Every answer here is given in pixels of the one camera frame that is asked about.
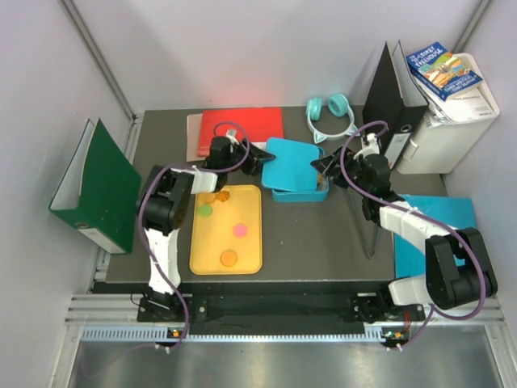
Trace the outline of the teal cookie tin box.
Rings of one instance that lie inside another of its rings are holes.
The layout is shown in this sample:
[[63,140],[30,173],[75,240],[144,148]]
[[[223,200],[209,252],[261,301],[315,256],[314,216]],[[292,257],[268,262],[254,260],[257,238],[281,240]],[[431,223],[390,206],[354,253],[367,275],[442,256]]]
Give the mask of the teal cookie tin box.
[[[320,158],[325,156],[325,151],[321,148]],[[317,188],[311,192],[283,192],[280,190],[270,189],[272,198],[276,202],[321,202],[328,197],[330,190],[330,183],[328,179],[325,179],[322,175],[317,175]]]

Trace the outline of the teal tin lid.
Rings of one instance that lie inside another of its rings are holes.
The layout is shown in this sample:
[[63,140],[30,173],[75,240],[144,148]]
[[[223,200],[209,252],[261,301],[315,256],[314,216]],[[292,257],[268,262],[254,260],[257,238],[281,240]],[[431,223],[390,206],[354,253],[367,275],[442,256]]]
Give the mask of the teal tin lid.
[[283,138],[270,138],[266,151],[275,158],[265,162],[262,185],[283,192],[311,192],[317,188],[317,171],[311,162],[320,158],[313,144]]

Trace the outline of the grey metal tongs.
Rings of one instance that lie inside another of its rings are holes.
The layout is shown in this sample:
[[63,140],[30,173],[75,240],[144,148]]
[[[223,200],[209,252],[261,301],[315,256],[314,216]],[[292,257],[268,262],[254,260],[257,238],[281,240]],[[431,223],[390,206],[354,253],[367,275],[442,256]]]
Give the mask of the grey metal tongs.
[[380,241],[380,227],[364,218],[362,200],[358,193],[348,188],[346,198],[363,253],[368,259],[373,259]]

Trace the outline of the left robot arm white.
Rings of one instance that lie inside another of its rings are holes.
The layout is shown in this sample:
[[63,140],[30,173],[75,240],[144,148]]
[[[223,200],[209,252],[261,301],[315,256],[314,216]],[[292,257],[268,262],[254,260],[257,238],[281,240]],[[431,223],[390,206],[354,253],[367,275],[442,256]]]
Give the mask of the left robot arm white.
[[148,175],[137,200],[137,228],[149,253],[149,290],[145,299],[165,320],[177,319],[183,311],[178,287],[178,234],[194,194],[218,193],[228,173],[242,171],[256,176],[275,155],[248,139],[226,134],[216,136],[200,168],[156,165]]

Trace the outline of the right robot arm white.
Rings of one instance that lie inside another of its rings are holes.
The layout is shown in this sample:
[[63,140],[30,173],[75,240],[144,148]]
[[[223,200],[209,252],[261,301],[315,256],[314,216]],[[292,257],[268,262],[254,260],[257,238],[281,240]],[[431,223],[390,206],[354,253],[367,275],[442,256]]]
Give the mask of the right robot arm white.
[[433,304],[441,310],[483,302],[498,291],[481,232],[457,229],[437,221],[391,188],[391,169],[380,154],[376,136],[367,135],[359,152],[344,146],[311,163],[323,177],[341,188],[353,188],[362,198],[366,220],[403,238],[421,251],[425,272],[406,276],[385,286],[377,299],[379,314],[394,320],[416,304]]

